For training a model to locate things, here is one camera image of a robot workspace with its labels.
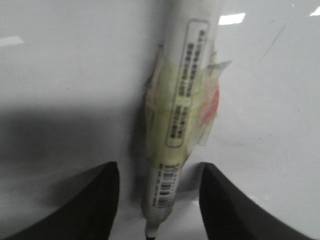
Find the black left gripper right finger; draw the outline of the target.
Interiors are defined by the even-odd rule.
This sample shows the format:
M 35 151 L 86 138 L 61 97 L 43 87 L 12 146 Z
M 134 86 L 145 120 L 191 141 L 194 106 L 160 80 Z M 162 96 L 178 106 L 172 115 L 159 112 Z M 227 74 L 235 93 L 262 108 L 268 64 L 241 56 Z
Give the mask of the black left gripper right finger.
M 201 220 L 208 240 L 318 240 L 242 191 L 215 164 L 202 161 L 198 187 Z

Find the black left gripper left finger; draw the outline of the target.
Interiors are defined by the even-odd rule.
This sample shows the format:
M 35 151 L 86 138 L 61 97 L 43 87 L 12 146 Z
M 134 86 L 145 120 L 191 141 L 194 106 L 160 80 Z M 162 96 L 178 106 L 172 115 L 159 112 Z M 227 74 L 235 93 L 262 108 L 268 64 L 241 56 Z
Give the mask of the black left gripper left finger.
M 118 211 L 114 161 L 88 169 L 47 167 L 0 173 L 3 240 L 107 240 Z

